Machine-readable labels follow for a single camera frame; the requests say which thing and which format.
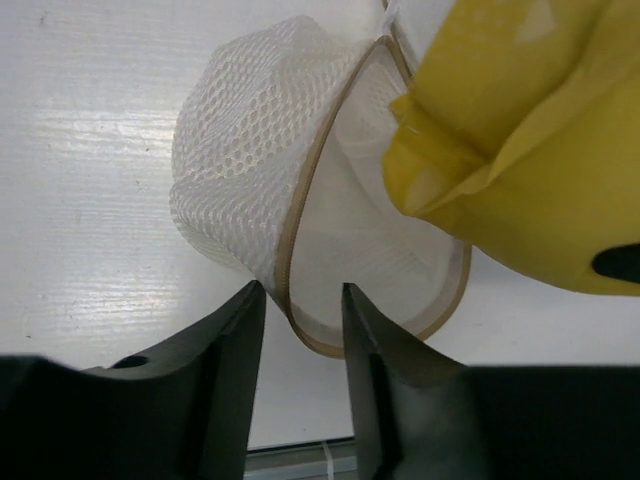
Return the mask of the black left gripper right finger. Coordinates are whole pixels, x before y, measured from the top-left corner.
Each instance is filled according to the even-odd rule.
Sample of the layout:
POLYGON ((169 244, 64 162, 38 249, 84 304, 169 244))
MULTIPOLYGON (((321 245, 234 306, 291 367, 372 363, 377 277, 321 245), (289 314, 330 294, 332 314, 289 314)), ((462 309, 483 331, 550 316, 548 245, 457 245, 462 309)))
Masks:
POLYGON ((362 479, 635 479, 635 366, 466 366, 342 290, 362 479))

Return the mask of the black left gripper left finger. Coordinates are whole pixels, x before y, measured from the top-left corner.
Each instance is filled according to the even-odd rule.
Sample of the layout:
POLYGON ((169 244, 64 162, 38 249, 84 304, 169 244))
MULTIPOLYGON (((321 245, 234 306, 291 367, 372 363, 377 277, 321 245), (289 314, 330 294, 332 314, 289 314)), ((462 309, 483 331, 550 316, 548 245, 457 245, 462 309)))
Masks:
POLYGON ((265 313, 254 281, 108 368, 3 357, 2 477, 242 478, 265 313))

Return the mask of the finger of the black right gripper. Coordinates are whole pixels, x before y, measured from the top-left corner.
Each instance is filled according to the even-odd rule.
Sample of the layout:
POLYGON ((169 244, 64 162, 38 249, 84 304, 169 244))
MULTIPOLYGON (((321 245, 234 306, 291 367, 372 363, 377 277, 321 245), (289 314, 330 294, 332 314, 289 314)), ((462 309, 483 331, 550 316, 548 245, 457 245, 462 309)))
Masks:
POLYGON ((599 252, 592 269, 600 276, 617 280, 640 280, 640 244, 612 247, 599 252))

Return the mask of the yellow bra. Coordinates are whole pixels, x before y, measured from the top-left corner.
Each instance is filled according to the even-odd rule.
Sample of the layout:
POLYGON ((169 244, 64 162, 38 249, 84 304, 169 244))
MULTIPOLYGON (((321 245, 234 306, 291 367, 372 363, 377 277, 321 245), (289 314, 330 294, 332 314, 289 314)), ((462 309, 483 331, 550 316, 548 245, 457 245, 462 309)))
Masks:
POLYGON ((383 158, 394 206, 562 289, 635 296, 599 252, 639 243, 635 1, 388 1, 411 73, 383 158))

